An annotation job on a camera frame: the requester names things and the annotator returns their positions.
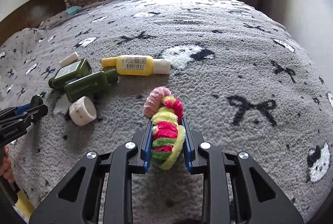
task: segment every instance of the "barcode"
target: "barcode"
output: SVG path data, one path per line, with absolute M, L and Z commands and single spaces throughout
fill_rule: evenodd
M 126 65 L 127 70 L 144 70 L 143 64 L 127 64 Z

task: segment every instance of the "white bottle cap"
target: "white bottle cap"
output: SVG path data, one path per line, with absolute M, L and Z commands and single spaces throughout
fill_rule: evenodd
M 78 58 L 79 58 L 79 55 L 76 52 L 74 52 L 59 62 L 60 67 L 63 68 L 65 66 L 68 66 L 71 63 L 75 62 Z
M 84 126 L 97 118 L 97 111 L 89 97 L 81 97 L 69 107 L 69 116 L 76 125 Z
M 171 61 L 167 59 L 154 59 L 153 73 L 154 74 L 170 74 Z

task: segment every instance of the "yellow bottle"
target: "yellow bottle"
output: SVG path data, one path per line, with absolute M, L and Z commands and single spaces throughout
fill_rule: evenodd
M 151 56 L 121 55 L 101 60 L 103 67 L 116 67 L 120 75 L 170 74 L 171 61 L 154 59 Z

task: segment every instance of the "person's hand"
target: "person's hand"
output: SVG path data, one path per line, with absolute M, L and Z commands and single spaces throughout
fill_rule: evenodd
M 8 182 L 10 183 L 14 183 L 15 179 L 14 179 L 14 174 L 13 174 L 13 170 L 12 170 L 12 163 L 9 159 L 9 155 L 8 155 L 8 146 L 6 145 L 4 147 L 5 150 L 5 156 L 3 157 L 1 164 L 0 164 L 0 176 L 3 175 L 3 177 L 5 179 L 8 180 Z

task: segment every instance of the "silver screw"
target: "silver screw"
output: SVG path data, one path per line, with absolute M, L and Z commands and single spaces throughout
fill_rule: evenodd
M 125 144 L 125 147 L 127 149 L 133 149 L 135 147 L 135 143 L 133 143 L 133 142 L 130 141 L 130 142 L 128 142 L 128 143 Z
M 200 147 L 201 147 L 202 149 L 209 149 L 209 148 L 210 148 L 210 143 L 208 143 L 208 142 L 202 142 L 202 143 L 200 144 Z
M 248 159 L 249 158 L 248 153 L 245 153 L 245 152 L 240 152 L 238 155 L 241 159 Z
M 89 152 L 89 153 L 87 153 L 87 158 L 89 158 L 89 159 L 93 159 L 96 156 L 97 156 L 97 154 L 95 152 Z

